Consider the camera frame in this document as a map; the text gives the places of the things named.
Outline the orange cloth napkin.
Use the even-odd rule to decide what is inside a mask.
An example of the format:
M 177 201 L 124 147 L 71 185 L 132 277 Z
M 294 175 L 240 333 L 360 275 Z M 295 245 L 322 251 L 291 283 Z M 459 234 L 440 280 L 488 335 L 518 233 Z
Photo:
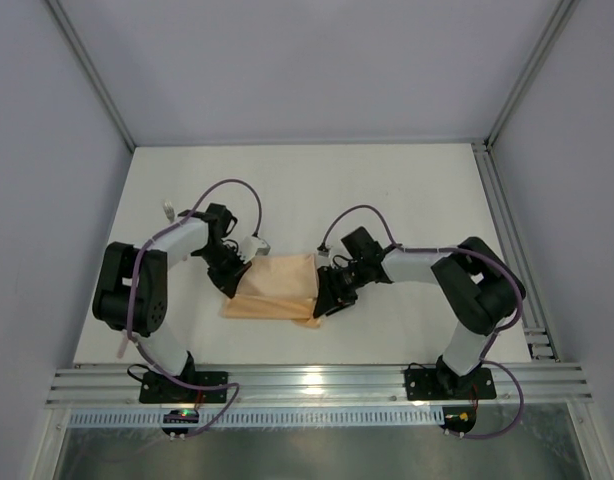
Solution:
M 317 329 L 321 326 L 321 320 L 314 316 L 318 286 L 314 254 L 256 256 L 235 296 L 225 300 L 221 316 L 288 320 Z

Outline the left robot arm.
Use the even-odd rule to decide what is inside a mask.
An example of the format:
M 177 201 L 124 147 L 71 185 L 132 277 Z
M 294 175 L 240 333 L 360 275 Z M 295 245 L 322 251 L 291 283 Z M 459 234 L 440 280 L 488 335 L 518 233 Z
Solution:
M 251 268 L 251 262 L 227 242 L 236 224 L 226 206 L 212 203 L 204 212 L 183 211 L 177 222 L 141 249 L 121 242 L 107 246 L 93 296 L 93 316 L 134 343 L 158 379 L 198 388 L 192 354 L 165 325 L 168 273 L 186 257 L 200 257 L 212 284 L 226 297 L 234 297 Z

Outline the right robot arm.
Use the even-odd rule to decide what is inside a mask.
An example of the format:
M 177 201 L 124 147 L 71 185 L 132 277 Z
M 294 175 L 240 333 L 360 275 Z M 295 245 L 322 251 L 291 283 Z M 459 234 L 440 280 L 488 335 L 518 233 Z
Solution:
M 427 283 L 440 288 L 457 318 L 449 345 L 438 357 L 425 398 L 474 395 L 484 357 L 504 330 L 501 322 L 522 315 L 526 290 L 522 282 L 478 237 L 455 247 L 383 247 L 364 227 L 342 239 L 347 263 L 317 268 L 317 297 L 313 316 L 330 316 L 351 307 L 358 290 L 370 283 Z

